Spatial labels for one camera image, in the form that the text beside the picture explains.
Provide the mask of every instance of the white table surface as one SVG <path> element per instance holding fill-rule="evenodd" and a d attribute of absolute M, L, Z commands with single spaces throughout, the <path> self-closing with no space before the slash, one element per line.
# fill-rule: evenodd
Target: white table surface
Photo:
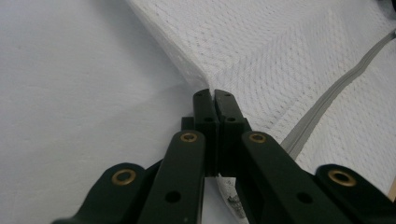
<path fill-rule="evenodd" d="M 123 0 L 1 1 L 0 223 L 71 217 L 105 169 L 160 160 L 192 94 Z M 203 223 L 236 223 L 214 179 Z"/>

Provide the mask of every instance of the black plastic part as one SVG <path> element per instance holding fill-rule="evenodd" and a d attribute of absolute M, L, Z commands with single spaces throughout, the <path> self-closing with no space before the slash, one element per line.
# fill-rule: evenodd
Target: black plastic part
<path fill-rule="evenodd" d="M 195 134 L 196 140 L 183 141 L 185 133 Z M 205 137 L 196 131 L 176 133 L 137 223 L 200 223 L 204 178 Z"/>
<path fill-rule="evenodd" d="M 112 176 L 123 169 L 135 171 L 134 181 L 124 186 L 113 184 Z M 130 223 L 139 216 L 143 205 L 141 189 L 147 189 L 144 181 L 145 170 L 142 167 L 131 163 L 115 165 L 102 174 L 73 217 L 56 220 L 53 224 Z"/>
<path fill-rule="evenodd" d="M 253 179 L 249 176 L 237 178 L 235 188 L 249 224 L 260 224 L 263 219 L 264 198 Z"/>
<path fill-rule="evenodd" d="M 333 178 L 336 181 L 339 178 L 341 184 L 330 178 L 330 171 L 339 173 Z M 356 172 L 340 165 L 323 165 L 317 169 L 316 180 L 323 191 L 357 223 L 396 223 L 394 204 Z"/>
<path fill-rule="evenodd" d="M 236 175 L 236 149 L 246 131 L 245 118 L 234 96 L 227 91 L 215 90 L 215 107 L 220 120 L 219 172 L 222 176 Z"/>
<path fill-rule="evenodd" d="M 209 90 L 198 91 L 193 98 L 194 130 L 202 133 L 205 145 L 205 175 L 218 175 L 219 120 Z"/>
<path fill-rule="evenodd" d="M 258 133 L 265 142 L 257 143 L 249 138 L 253 133 L 257 132 L 242 135 L 239 159 L 264 202 L 258 223 L 352 223 L 270 135 Z M 253 203 L 242 204 L 251 207 Z"/>

